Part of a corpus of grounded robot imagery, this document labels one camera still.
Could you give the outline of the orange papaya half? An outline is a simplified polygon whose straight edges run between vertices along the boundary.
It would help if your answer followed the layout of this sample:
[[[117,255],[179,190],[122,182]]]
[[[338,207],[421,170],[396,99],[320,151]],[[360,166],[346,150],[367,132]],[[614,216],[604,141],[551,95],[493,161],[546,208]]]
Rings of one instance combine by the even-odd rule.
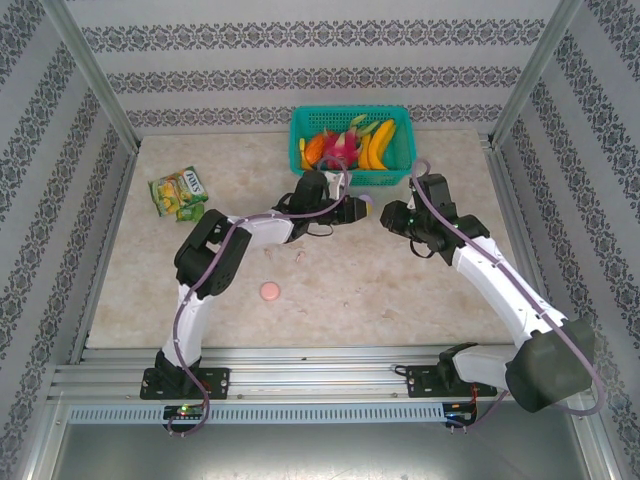
[[[315,165],[323,156],[326,135],[316,134],[305,146],[304,155],[309,165]]]

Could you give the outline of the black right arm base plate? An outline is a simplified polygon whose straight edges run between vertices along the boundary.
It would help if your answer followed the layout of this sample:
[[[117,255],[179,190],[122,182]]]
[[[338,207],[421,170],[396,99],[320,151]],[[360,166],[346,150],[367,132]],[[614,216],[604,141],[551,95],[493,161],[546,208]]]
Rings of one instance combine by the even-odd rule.
[[[495,387],[462,381],[455,372],[447,371],[437,365],[397,366],[395,373],[405,379],[410,398],[435,397],[494,397],[498,394]]]

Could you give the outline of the pink dragon fruit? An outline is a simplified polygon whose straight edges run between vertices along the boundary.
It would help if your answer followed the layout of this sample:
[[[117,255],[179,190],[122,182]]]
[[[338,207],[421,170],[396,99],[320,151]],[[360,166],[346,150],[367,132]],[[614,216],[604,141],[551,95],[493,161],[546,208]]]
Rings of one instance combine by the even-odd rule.
[[[327,170],[341,170],[351,168],[359,159],[363,149],[361,140],[372,133],[378,126],[378,121],[361,126],[367,115],[362,114],[353,118],[349,127],[341,133],[324,130],[322,138],[324,147],[322,151],[321,167]]]

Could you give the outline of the aluminium frame post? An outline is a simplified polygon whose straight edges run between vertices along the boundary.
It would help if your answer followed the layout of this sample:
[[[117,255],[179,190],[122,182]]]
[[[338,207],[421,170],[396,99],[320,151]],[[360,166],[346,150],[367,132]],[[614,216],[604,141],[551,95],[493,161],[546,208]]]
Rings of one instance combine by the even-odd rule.
[[[39,0],[120,139],[134,153],[141,140],[65,0]]]
[[[515,123],[531,91],[549,63],[557,45],[564,37],[583,0],[559,0],[533,50],[515,88],[500,113],[489,135],[492,147],[500,146]]]

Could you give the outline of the teal plastic basket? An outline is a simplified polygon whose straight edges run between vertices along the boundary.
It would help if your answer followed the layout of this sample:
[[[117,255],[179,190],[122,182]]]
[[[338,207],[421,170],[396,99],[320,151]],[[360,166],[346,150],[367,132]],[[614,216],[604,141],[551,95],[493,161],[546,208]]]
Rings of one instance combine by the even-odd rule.
[[[384,165],[382,170],[351,169],[354,186],[392,186],[398,184],[411,173],[417,157],[413,128],[409,112],[399,106],[387,105],[333,105],[333,106],[301,106],[293,110],[289,129],[289,164],[291,171],[303,174],[302,155],[299,148],[301,139],[308,145],[314,136],[322,134],[324,129],[329,133],[340,134],[346,131],[352,121],[365,115],[359,124],[368,127],[378,121],[377,131],[386,121],[393,121],[394,134],[384,150],[378,155]]]

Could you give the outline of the large orange-yellow banana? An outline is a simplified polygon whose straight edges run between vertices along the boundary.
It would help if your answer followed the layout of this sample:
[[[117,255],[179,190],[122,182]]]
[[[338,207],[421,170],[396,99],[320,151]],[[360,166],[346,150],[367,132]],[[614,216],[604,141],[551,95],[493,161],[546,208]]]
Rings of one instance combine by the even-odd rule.
[[[394,120],[387,120],[376,130],[368,147],[368,162],[372,170],[386,170],[384,153],[396,131]]]

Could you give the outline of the green Fox's candy bag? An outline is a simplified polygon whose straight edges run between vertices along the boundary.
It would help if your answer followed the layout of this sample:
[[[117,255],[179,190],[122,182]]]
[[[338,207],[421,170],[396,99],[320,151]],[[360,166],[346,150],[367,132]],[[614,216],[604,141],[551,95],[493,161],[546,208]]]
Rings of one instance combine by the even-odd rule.
[[[208,192],[193,166],[147,183],[159,217],[177,213],[186,207],[204,203]]]

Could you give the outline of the aluminium side rail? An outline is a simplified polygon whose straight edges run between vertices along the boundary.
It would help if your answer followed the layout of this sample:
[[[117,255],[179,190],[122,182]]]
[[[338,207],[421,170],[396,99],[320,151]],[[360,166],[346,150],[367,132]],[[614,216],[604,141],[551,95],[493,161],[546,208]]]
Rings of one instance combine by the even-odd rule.
[[[67,364],[78,364],[85,350],[108,270],[110,257],[114,248],[119,223],[121,221],[127,195],[130,189],[137,158],[137,153],[131,153],[128,156],[126,165],[121,172],[113,204],[111,206],[110,216],[108,218],[105,231],[101,237],[101,244],[96,257],[95,268],[93,269],[92,275],[89,279],[86,295],[84,297],[84,304],[74,330],[74,336],[71,340],[71,346],[66,359]]]
[[[499,149],[492,145],[488,135],[480,134],[479,139],[511,243],[517,270],[550,303],[551,300],[535,258],[533,245],[504,158]]]

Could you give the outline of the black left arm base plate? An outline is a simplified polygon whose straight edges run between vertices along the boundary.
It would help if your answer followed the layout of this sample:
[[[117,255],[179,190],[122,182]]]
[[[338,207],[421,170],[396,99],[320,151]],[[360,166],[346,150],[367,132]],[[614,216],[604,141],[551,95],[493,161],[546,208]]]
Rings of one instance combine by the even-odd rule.
[[[193,375],[212,400],[225,400],[230,383],[227,368],[200,368]],[[162,371],[148,368],[140,387],[142,400],[203,400],[204,393],[182,369]]]

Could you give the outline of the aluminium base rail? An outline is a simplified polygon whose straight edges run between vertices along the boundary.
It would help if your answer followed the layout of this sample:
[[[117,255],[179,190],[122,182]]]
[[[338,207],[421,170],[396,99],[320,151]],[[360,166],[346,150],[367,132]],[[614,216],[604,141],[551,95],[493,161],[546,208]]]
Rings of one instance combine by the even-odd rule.
[[[397,365],[434,364],[441,345],[313,348],[205,348],[202,366],[230,371],[228,403],[406,402]],[[49,403],[136,404],[153,349],[87,349],[59,365]]]

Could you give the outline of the grey metal panel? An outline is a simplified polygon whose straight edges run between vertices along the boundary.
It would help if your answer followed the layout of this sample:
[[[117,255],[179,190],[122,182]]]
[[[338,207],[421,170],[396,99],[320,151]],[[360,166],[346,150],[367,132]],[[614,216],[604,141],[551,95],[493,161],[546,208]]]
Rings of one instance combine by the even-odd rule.
[[[69,424],[52,480],[620,480],[586,421],[505,404],[468,433],[437,423]]]

